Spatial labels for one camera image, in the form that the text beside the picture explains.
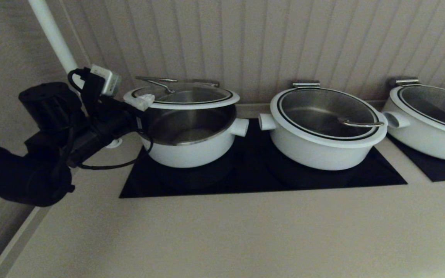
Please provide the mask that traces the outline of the white round pole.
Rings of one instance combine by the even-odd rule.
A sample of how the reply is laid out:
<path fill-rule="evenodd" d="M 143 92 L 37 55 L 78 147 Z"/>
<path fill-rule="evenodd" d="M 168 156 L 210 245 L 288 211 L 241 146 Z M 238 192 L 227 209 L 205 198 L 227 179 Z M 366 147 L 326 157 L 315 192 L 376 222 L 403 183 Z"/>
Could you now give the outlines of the white round pole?
<path fill-rule="evenodd" d="M 28 0 L 39 24 L 41 25 L 48 42 L 51 44 L 56 56 L 66 73 L 78 68 L 78 65 L 67 46 L 65 39 L 45 0 Z"/>

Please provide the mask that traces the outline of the small black glass cooktop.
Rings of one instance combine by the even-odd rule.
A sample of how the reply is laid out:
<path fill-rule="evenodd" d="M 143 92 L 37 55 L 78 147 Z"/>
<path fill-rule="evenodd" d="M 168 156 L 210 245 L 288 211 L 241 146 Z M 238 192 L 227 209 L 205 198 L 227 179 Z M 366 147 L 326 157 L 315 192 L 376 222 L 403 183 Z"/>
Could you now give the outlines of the small black glass cooktop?
<path fill-rule="evenodd" d="M 445 160 L 417 151 L 387 134 L 387 138 L 400 149 L 432 182 L 445 181 Z"/>

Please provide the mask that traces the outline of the large black glass cooktop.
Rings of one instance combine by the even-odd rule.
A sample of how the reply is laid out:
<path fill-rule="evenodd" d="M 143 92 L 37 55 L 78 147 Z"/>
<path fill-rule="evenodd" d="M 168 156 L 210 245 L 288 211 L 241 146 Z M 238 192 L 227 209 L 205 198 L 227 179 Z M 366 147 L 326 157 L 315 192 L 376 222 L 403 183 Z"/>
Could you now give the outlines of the large black glass cooktop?
<path fill-rule="evenodd" d="M 376 149 L 346 170 L 301 165 L 282 154 L 250 119 L 246 137 L 236 137 L 219 159 L 194 168 L 173 168 L 144 157 L 131 169 L 120 198 L 279 192 L 405 185 L 406 180 Z"/>

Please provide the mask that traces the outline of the white pot with steel rim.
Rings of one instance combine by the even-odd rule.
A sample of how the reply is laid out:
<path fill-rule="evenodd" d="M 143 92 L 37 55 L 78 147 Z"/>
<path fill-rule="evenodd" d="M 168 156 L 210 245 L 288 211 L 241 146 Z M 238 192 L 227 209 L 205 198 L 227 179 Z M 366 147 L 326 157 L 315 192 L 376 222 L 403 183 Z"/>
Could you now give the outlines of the white pot with steel rim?
<path fill-rule="evenodd" d="M 173 168 L 194 168 L 222 157 L 236 137 L 245 137 L 248 119 L 238 118 L 235 105 L 198 110 L 147 109 L 139 120 L 141 140 L 155 162 Z"/>

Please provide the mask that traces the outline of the middle white pot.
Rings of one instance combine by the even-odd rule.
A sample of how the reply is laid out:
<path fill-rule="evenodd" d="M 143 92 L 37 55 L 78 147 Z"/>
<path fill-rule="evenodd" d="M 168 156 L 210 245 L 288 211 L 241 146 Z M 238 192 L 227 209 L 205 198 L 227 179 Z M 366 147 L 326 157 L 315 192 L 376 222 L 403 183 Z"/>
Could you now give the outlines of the middle white pot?
<path fill-rule="evenodd" d="M 382 141 L 387 119 L 353 95 L 325 88 L 294 88 L 273 97 L 275 122 L 293 135 L 328 147 L 359 149 Z"/>

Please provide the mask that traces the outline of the white-rimmed glass pot lid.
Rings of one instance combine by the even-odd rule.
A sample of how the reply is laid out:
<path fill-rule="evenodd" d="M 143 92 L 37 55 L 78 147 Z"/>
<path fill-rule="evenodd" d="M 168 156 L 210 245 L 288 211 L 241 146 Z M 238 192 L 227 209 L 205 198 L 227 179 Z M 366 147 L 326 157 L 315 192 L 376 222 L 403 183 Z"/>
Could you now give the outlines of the white-rimmed glass pot lid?
<path fill-rule="evenodd" d="M 445 89 L 434 86 L 398 86 L 389 99 L 402 112 L 445 131 Z"/>
<path fill-rule="evenodd" d="M 169 78 L 141 77 L 148 86 L 133 89 L 126 94 L 141 96 L 152 94 L 155 97 L 150 109 L 165 110 L 201 110 L 230 106 L 240 100 L 240 96 L 224 88 L 205 86 L 190 80 Z"/>

